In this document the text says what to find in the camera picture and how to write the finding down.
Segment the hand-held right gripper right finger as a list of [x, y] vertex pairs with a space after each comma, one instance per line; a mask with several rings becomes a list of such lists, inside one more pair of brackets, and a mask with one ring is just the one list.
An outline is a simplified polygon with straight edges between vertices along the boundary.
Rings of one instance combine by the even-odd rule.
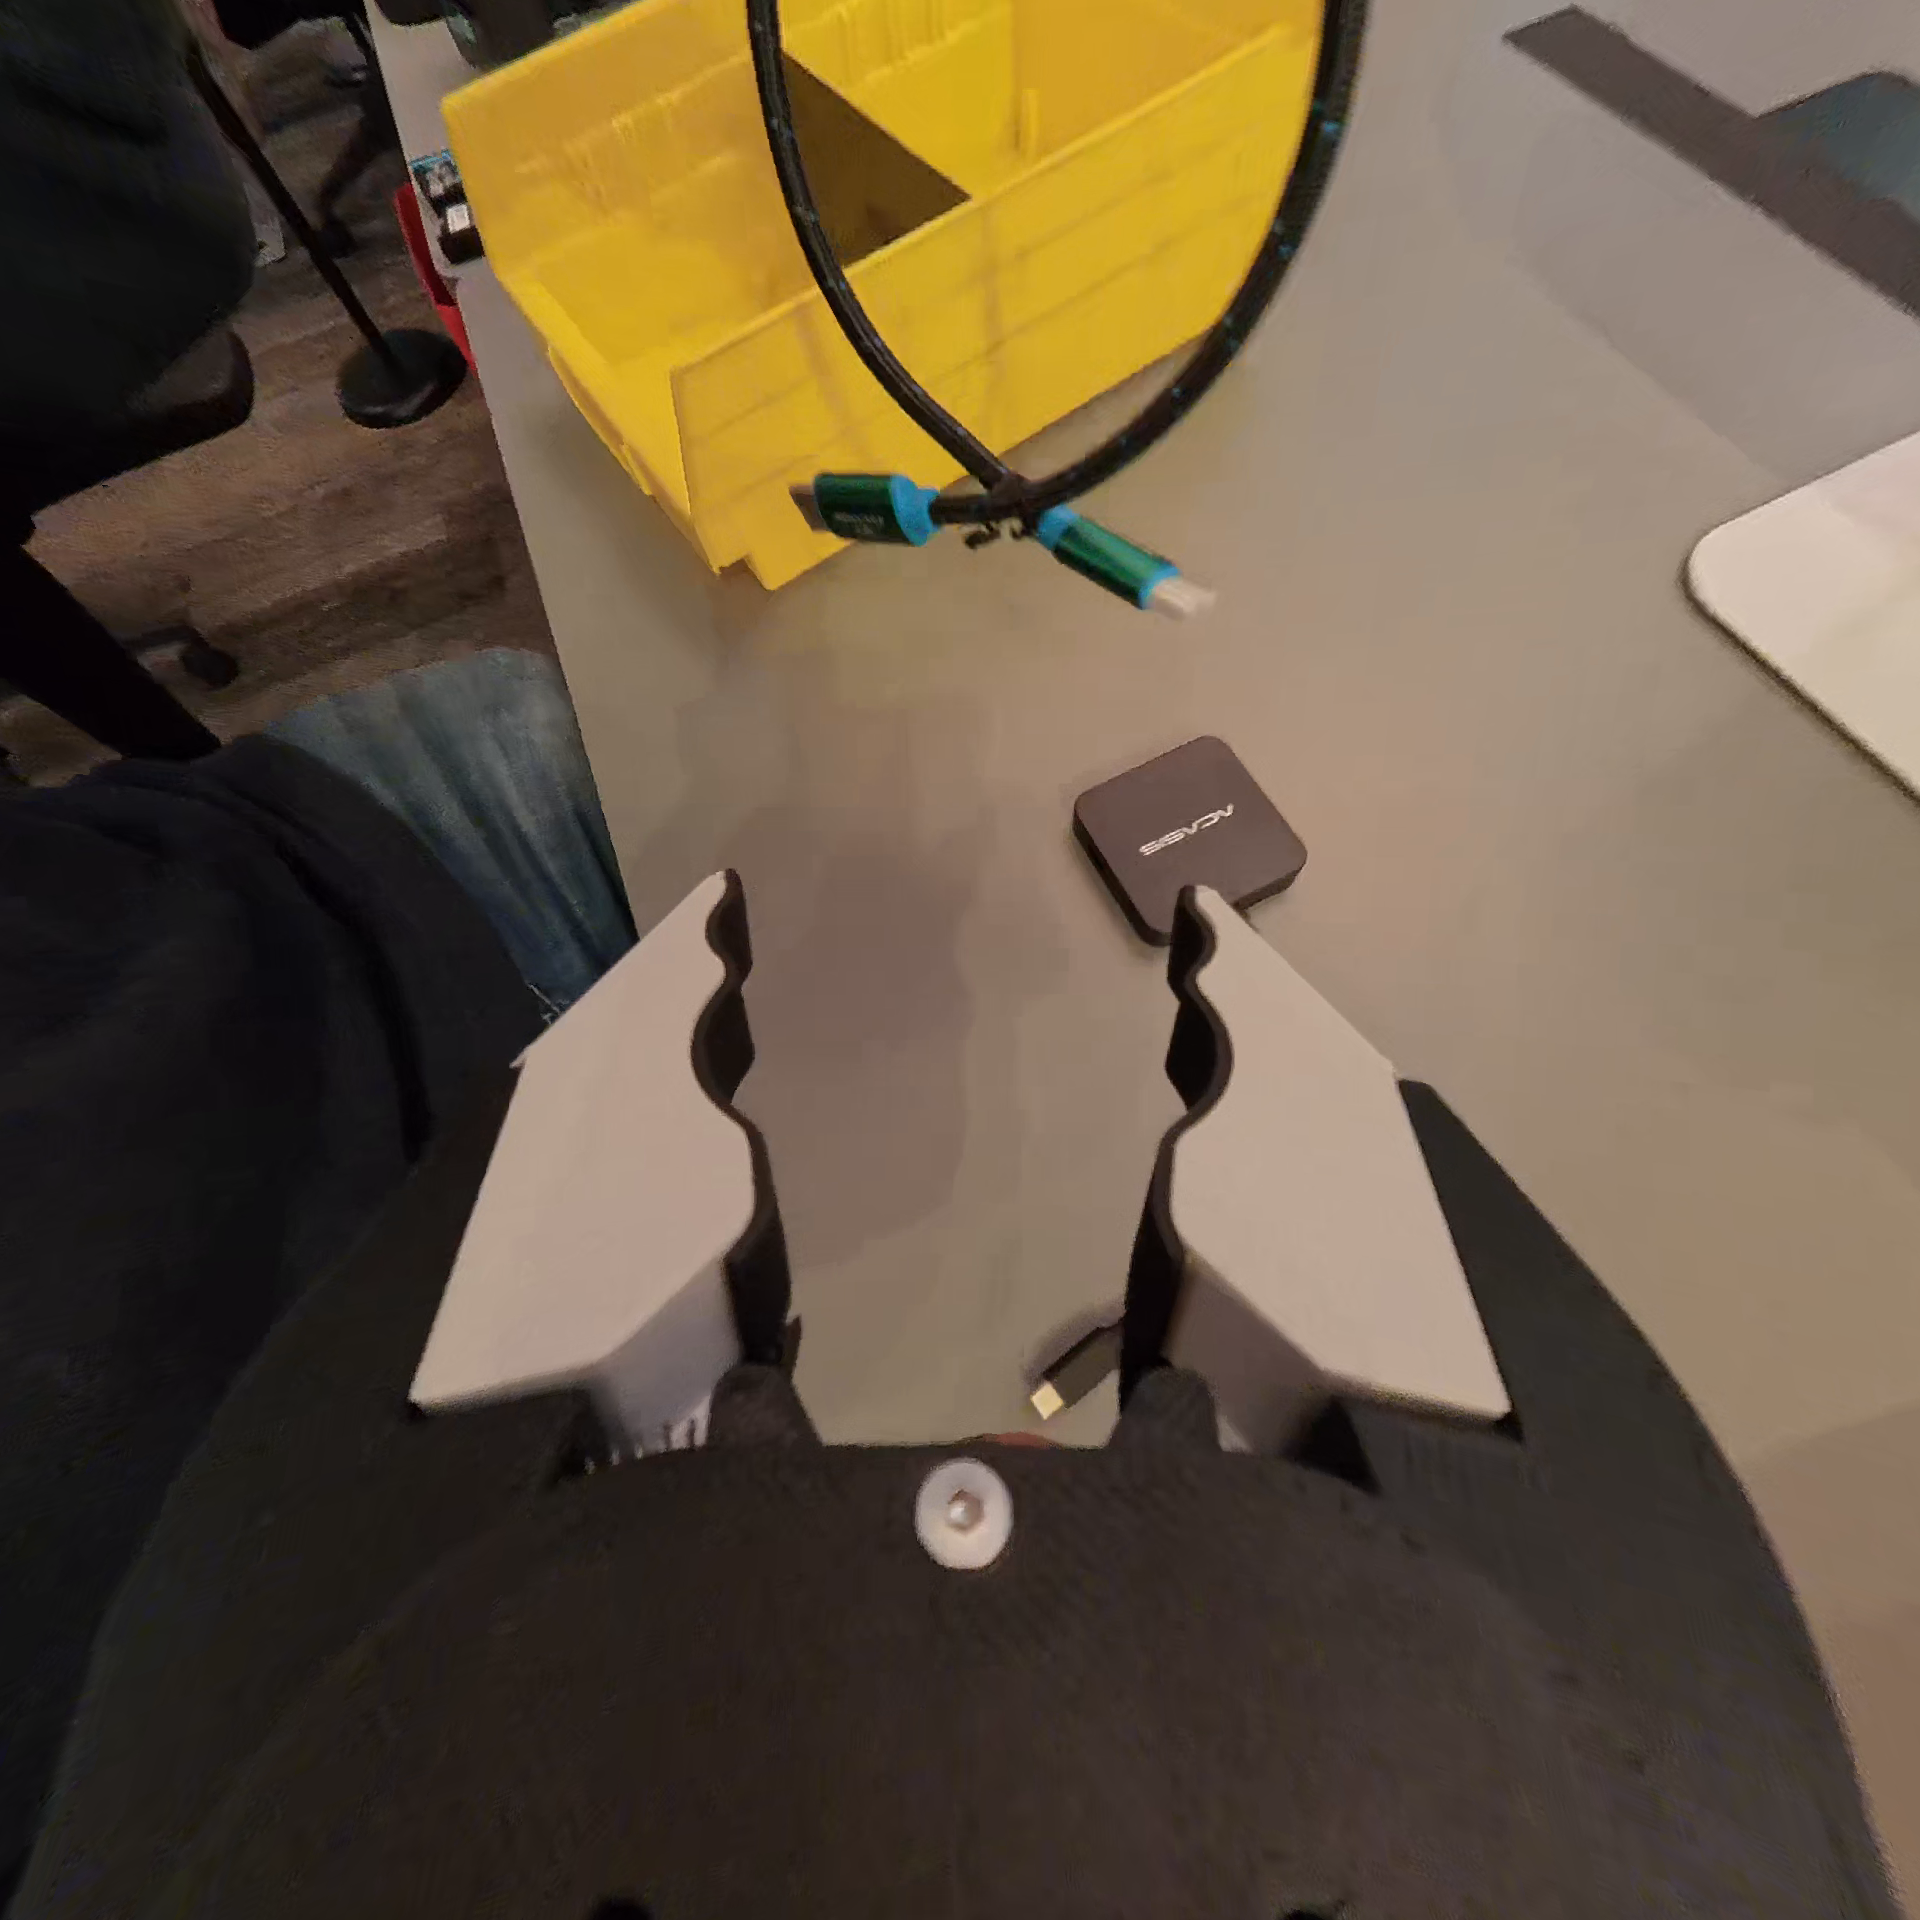
[[1189, 1373], [1237, 1449], [1334, 1401], [1499, 1428], [1513, 1412], [1403, 1081], [1207, 884], [1172, 915], [1165, 1073], [1119, 1325], [1119, 1404]]

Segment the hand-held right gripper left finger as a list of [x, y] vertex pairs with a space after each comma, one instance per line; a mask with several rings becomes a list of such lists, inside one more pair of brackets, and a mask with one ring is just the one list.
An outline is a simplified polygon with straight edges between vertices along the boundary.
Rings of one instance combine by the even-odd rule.
[[720, 1383], [781, 1367], [793, 1283], [740, 874], [701, 881], [521, 1056], [408, 1402], [588, 1401], [616, 1457], [699, 1449]]

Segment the black usb adapter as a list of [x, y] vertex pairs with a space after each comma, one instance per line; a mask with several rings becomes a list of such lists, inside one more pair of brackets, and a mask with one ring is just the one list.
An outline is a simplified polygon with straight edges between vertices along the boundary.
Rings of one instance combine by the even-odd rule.
[[[1309, 863], [1307, 843], [1215, 734], [1086, 789], [1072, 805], [1072, 832], [1127, 924], [1168, 953], [1177, 1015], [1165, 1071], [1187, 1108], [1203, 1104], [1218, 1047], [1210, 1019], [1189, 1007], [1189, 984], [1210, 951], [1210, 934], [1189, 924], [1183, 898], [1195, 889], [1212, 890], [1246, 913], [1292, 889]], [[1161, 1363], [1187, 1260], [1168, 1203], [1172, 1147], [1185, 1127], [1179, 1121], [1156, 1148], [1117, 1304], [1094, 1309], [1039, 1367], [1026, 1401], [1044, 1424], [1106, 1380], [1128, 1392], [1137, 1376]]]

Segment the yellow plastic bin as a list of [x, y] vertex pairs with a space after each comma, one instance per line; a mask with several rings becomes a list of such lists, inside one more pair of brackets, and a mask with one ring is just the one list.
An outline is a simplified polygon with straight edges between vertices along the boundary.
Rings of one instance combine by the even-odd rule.
[[[809, 182], [907, 370], [997, 456], [1199, 338], [1309, 117], [1318, 4], [781, 4]], [[710, 571], [838, 544], [819, 473], [960, 479], [806, 266], [744, 4], [630, 4], [444, 101], [494, 277]]]

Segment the person's jeans leg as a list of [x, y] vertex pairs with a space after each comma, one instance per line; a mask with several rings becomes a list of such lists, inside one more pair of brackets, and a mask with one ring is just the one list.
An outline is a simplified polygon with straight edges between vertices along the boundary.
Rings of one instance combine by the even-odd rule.
[[312, 701], [266, 734], [410, 829], [482, 910], [541, 1021], [639, 942], [564, 672], [487, 648]]

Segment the person's dark sweater torso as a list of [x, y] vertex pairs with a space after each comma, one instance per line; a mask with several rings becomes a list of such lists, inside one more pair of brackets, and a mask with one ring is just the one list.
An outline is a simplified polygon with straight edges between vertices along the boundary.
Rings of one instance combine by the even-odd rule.
[[274, 738], [5, 794], [5, 1855], [228, 1383], [539, 1032], [426, 844]]

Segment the white tablet stand base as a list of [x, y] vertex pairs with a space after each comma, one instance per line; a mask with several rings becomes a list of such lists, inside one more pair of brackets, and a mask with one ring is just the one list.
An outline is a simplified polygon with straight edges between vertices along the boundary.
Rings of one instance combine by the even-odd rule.
[[1708, 530], [1685, 585], [1702, 616], [1917, 799], [1917, 434]]

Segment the black round stand base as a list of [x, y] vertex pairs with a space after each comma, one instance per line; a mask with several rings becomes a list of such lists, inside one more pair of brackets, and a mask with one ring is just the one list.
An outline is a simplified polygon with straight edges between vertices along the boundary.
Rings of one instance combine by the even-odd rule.
[[462, 349], [439, 331], [377, 325], [341, 260], [327, 250], [261, 141], [228, 101], [199, 43], [189, 49], [187, 66], [205, 109], [239, 153], [249, 180], [266, 205], [273, 205], [281, 227], [299, 243], [358, 336], [358, 347], [339, 368], [336, 391], [344, 419], [362, 428], [393, 430], [437, 414], [469, 377]]

